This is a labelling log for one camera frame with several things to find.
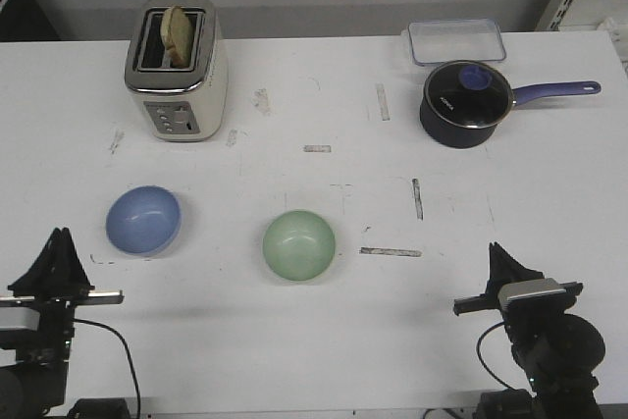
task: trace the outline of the stain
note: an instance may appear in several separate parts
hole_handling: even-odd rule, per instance
[[[265,88],[260,88],[259,90],[255,90],[255,108],[264,115],[268,117],[271,115],[271,104],[268,100],[268,91]]]
[[[493,214],[493,207],[491,206],[491,199],[487,195],[487,205],[489,206],[489,214],[491,215],[491,221],[493,222],[493,226],[495,226],[495,215]]]
[[[329,144],[305,144],[303,152],[332,152],[332,146]]]
[[[321,83],[318,81],[318,79],[316,78],[308,78],[310,80],[312,80],[315,84],[316,84],[316,88],[318,88],[318,91],[321,91]]]
[[[387,249],[382,247],[360,247],[360,254],[370,255],[394,255],[397,257],[421,257],[420,250],[413,249]]]
[[[116,133],[114,134],[114,139],[113,141],[111,141],[111,145],[109,146],[109,151],[111,152],[111,154],[115,154],[116,151],[118,150],[118,147],[120,146],[120,142],[124,139],[125,137],[125,132],[121,131],[121,130],[116,130]]]
[[[91,260],[92,264],[96,264],[96,265],[105,265],[104,262],[98,262],[96,260],[96,258],[94,257],[94,254],[89,254],[89,260]],[[107,265],[114,265],[115,262],[107,262]]]
[[[423,202],[421,201],[421,187],[418,179],[412,179],[412,191],[414,192],[414,206],[416,208],[416,217],[423,220]]]
[[[229,136],[227,136],[227,142],[225,143],[225,145],[227,147],[234,147],[236,145],[236,141],[237,141],[237,130],[229,131]]]
[[[391,114],[389,113],[389,102],[386,99],[386,91],[382,83],[376,83],[375,89],[377,90],[377,101],[380,103],[380,114],[382,115],[382,121],[388,122],[391,120]]]

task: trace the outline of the toaster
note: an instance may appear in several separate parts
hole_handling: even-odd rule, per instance
[[[160,35],[164,13],[179,6],[191,23],[189,63],[175,67]],[[149,0],[140,11],[125,63],[125,84],[153,134],[199,141],[223,119],[229,70],[216,9],[209,0]]]

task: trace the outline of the table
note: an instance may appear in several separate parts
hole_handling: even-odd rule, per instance
[[[596,397],[625,402],[628,82],[603,32],[504,43],[497,68],[512,86],[592,79],[602,93],[530,104],[485,144],[449,149],[420,127],[427,71],[410,67],[401,37],[229,40],[222,127],[171,143],[125,89],[126,42],[0,44],[1,283],[69,227],[91,282],[125,293],[78,316],[125,335],[145,412],[469,405],[498,388],[474,346],[499,315],[456,318],[452,301],[484,291],[498,241],[546,276],[584,283],[571,312],[606,340]],[[104,233],[110,205],[143,184],[183,207],[181,233],[151,258]],[[338,240],[330,269],[300,284],[275,276],[260,248],[295,208],[322,215]],[[503,332],[484,351],[525,387]],[[68,404],[95,396],[132,398],[126,359],[113,336],[77,326]]]

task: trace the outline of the pot handle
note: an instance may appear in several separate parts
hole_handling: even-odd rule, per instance
[[[537,83],[513,89],[514,104],[523,105],[530,100],[543,97],[557,97],[562,95],[592,95],[600,93],[602,86],[593,80],[580,82]]]

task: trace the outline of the plastic container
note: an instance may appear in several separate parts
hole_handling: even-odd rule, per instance
[[[418,66],[506,58],[499,26],[491,19],[412,22],[408,38],[412,61]]]

